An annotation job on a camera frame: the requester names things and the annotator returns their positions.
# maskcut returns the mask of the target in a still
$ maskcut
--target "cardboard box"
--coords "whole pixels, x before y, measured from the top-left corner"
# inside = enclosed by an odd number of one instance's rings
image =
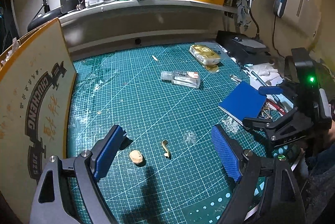
[[[76,70],[59,19],[29,32],[19,43],[0,69],[0,191],[28,223],[44,165],[52,155],[66,158]]]

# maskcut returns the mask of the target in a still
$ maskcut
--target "blue textured finger pad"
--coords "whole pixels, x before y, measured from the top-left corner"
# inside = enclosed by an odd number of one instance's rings
[[[239,182],[242,174],[239,169],[238,158],[217,127],[212,127],[211,135],[212,143],[228,176],[233,178],[235,182]]]
[[[97,167],[94,172],[96,181],[106,177],[123,139],[124,131],[118,126],[97,158]]]

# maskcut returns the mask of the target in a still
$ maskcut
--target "banner logo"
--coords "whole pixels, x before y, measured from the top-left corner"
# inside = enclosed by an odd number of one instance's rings
[[[46,146],[43,146],[42,138],[38,140],[38,121],[39,114],[42,105],[42,101],[48,89],[58,89],[58,78],[62,74],[64,77],[66,69],[63,66],[56,63],[52,68],[51,74],[45,72],[41,78],[37,81],[33,91],[31,92],[28,108],[26,113],[25,121],[25,134],[30,137],[30,141],[34,143],[34,146],[29,146],[28,151],[28,171],[32,179],[37,182],[40,179],[42,173],[42,154],[46,157]]]

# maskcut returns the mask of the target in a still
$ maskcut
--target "desk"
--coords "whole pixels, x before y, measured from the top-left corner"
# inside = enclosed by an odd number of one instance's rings
[[[222,168],[211,143],[211,127],[220,123],[244,149],[266,155],[263,135],[255,137],[232,121],[217,105],[235,87],[234,74],[249,82],[227,58],[220,72],[207,72],[188,52],[191,44],[171,44],[122,50],[74,62],[78,72],[73,91],[68,157],[90,149],[113,124],[119,124],[134,142],[119,151],[107,177],[98,183],[120,223],[216,223],[232,196],[234,183]],[[200,72],[199,90],[165,83],[160,72],[174,69]],[[161,147],[168,140],[171,160]],[[131,150],[146,159],[135,166]],[[275,153],[293,151],[285,146]],[[73,193],[82,220],[89,223],[78,187]],[[264,179],[255,189],[257,204]]]

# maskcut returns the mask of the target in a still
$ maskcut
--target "wall-mounted device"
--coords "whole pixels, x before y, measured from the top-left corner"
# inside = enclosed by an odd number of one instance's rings
[[[315,0],[275,0],[273,12],[313,40],[321,20]]]

